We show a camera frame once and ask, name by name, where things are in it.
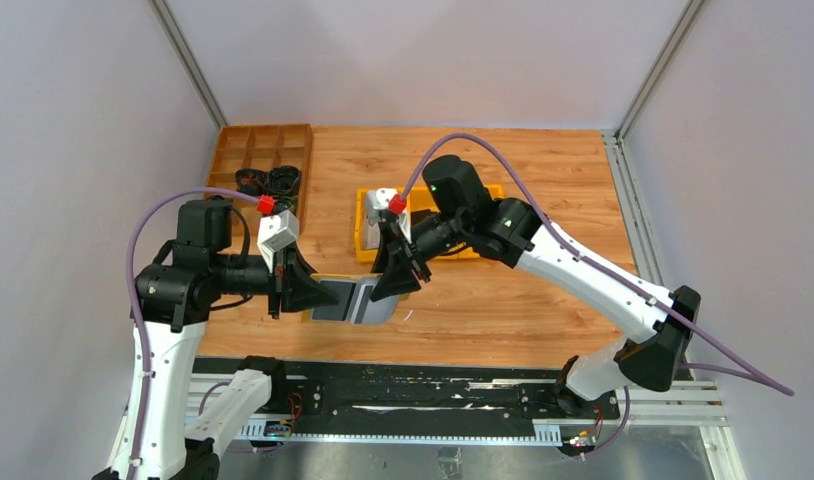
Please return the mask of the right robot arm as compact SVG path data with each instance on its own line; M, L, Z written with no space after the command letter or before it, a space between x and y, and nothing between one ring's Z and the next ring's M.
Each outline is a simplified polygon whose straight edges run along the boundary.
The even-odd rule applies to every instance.
M579 417L602 394L628 385L654 392L671 388L692 337L697 291L671 291L606 261L546 225L531 204L492 196L475 167L456 155L432 160L422 177L436 209L416 225L407 219L398 190L366 195L366 216L380 232L372 300L420 290L431 277L429 261L463 245L560 286L622 331L617 342L566 362L553 387L560 413Z

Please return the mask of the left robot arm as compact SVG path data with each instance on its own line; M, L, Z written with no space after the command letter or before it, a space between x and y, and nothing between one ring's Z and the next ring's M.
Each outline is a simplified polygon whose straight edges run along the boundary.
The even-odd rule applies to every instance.
M276 211L268 197L257 210L257 234L247 235L242 253L232 255L233 202L190 200L179 208L175 236L142 271L129 273L134 373L120 444L102 478L214 479L256 411L282 414L284 435L313 411L283 361L250 355L215 400L193 420L186 417L199 345L223 296L264 296L272 317L337 301L313 279L298 250L295 215Z

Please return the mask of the yellow leather card holder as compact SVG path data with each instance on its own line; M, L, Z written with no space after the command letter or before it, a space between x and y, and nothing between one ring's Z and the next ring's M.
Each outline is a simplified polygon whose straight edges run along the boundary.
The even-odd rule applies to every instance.
M305 311L302 314L304 322L380 325L393 316L398 303L403 299L403 296L389 296L372 301L371 293L379 281L377 274L314 274L313 279L336 294L337 304Z

